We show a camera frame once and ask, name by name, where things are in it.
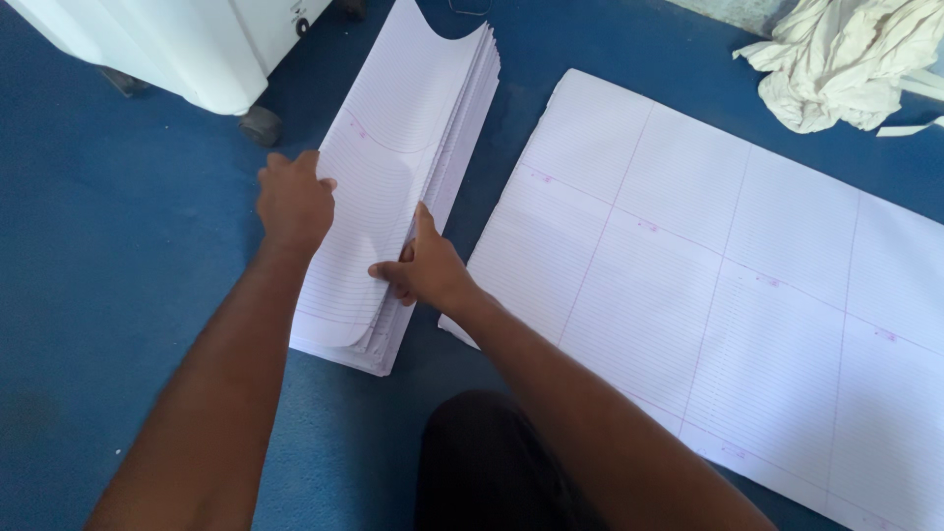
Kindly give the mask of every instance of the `forearm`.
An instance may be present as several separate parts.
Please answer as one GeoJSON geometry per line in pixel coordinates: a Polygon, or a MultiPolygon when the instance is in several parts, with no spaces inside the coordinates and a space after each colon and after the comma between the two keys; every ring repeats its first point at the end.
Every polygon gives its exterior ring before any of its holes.
{"type": "Polygon", "coordinates": [[[622,394],[485,295],[450,315],[496,365],[613,528],[770,527],[757,509],[622,394]]]}
{"type": "Polygon", "coordinates": [[[89,528],[248,528],[307,265],[263,242],[161,392],[89,528]]]}

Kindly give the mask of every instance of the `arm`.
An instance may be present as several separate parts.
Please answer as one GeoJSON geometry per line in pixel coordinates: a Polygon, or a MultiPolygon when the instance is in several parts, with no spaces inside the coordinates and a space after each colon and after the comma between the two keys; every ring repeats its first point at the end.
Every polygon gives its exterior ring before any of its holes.
{"type": "Polygon", "coordinates": [[[317,151],[269,155],[265,238],[161,392],[86,529],[248,529],[305,271],[334,216],[317,151]]]}
{"type": "Polygon", "coordinates": [[[416,223],[400,262],[373,265],[369,273],[391,282],[404,304],[432,304],[475,340],[608,524],[773,528],[655,420],[483,292],[422,203],[416,223]]]}

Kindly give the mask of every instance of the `hand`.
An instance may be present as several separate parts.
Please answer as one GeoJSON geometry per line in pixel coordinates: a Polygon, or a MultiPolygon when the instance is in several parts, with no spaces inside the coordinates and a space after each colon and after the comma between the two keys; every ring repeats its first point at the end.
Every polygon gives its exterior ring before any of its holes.
{"type": "Polygon", "coordinates": [[[256,211],[265,227],[264,243],[299,252],[308,259],[321,246],[334,221],[334,179],[318,180],[318,152],[302,151],[294,162],[269,153],[268,166],[259,170],[261,192],[256,211]]]}
{"type": "Polygon", "coordinates": [[[484,295],[449,240],[439,235],[426,205],[416,205],[416,237],[400,253],[399,262],[373,264],[367,273],[394,286],[404,306],[417,300],[452,315],[470,299],[484,295]]]}

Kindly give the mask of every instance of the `dark pants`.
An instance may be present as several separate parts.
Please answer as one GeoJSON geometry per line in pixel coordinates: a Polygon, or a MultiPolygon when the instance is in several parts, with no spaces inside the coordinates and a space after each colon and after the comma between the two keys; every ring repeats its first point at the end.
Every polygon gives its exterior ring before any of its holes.
{"type": "Polygon", "coordinates": [[[423,433],[415,524],[427,529],[605,529],[509,397],[466,391],[423,433]]]}

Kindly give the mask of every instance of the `metal wire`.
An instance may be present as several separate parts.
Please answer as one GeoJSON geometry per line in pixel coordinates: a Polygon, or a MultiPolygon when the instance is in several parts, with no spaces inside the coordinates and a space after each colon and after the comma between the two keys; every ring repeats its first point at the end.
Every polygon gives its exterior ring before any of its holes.
{"type": "Polygon", "coordinates": [[[488,9],[486,9],[485,11],[483,11],[483,12],[481,12],[481,13],[477,13],[477,12],[475,12],[475,11],[460,11],[460,10],[456,9],[456,8],[452,5],[452,0],[449,0],[449,8],[452,9],[453,11],[455,11],[455,12],[457,12],[457,13],[461,13],[461,14],[463,14],[463,15],[476,15],[476,16],[480,16],[480,17],[481,17],[481,16],[483,16],[483,15],[487,15],[488,12],[492,10],[492,3],[493,3],[493,2],[495,2],[495,0],[488,0],[488,9]]]}

